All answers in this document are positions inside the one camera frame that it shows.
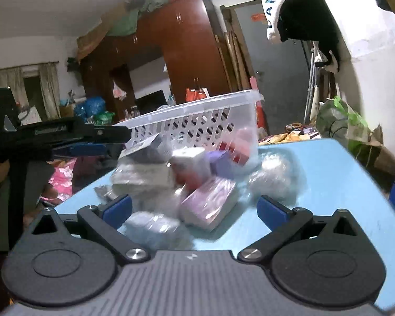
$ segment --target light blue tabletop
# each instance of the light blue tabletop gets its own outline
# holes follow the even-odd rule
[[[294,205],[314,215],[332,215],[338,208],[350,210],[386,265],[386,281],[376,301],[378,307],[395,305],[395,211],[364,169],[337,141],[321,139],[264,146],[286,149],[295,157],[305,183]],[[93,187],[110,184],[107,174],[79,191],[60,206],[59,214],[73,214],[83,206],[100,204]],[[241,198],[237,206],[211,233],[191,229],[196,250],[230,249],[237,253],[270,230],[257,217],[254,201]]]

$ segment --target hanging sweater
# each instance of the hanging sweater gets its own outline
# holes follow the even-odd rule
[[[332,55],[339,66],[338,37],[334,19],[324,0],[262,0],[268,20],[268,39],[274,43],[288,39],[319,42],[319,50],[328,59]]]

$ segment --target gray door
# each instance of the gray door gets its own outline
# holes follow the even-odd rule
[[[309,69],[299,40],[272,44],[266,38],[267,25],[251,16],[263,13],[262,3],[235,8],[256,73],[263,109],[271,134],[284,133],[292,122],[303,122]]]

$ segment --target gray ribbed surface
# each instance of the gray ribbed surface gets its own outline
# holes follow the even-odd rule
[[[295,304],[274,289],[264,271],[232,259],[228,251],[160,251],[144,264],[127,265],[102,296],[64,310],[18,316],[378,316],[370,306],[331,312]]]

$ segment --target white plastic basket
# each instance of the white plastic basket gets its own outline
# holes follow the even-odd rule
[[[175,149],[183,147],[217,148],[245,133],[250,157],[257,157],[256,105],[260,94],[243,90],[164,108],[118,123],[132,130],[127,148],[157,133],[168,136]]]

